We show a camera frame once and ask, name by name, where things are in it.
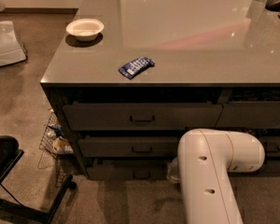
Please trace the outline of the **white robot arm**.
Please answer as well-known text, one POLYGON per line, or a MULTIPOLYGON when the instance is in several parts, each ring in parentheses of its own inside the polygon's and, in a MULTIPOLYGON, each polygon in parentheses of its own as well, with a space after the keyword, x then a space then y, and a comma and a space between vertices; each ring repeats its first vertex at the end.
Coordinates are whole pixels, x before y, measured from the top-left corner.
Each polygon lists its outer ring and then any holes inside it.
POLYGON ((262 143, 249 133, 193 129, 183 134, 177 168, 186 224, 244 224, 228 173, 253 173, 264 159, 262 143))

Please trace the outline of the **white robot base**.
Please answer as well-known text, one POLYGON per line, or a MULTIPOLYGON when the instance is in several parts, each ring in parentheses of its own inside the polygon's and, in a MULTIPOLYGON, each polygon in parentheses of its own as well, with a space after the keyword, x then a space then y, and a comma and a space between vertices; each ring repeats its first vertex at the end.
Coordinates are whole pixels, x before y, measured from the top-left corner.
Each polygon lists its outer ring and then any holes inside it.
MULTIPOLYGON (((0 0, 0 11, 5 3, 0 0)), ((0 66, 20 63, 27 59, 27 51, 19 39, 12 21, 0 21, 0 66)))

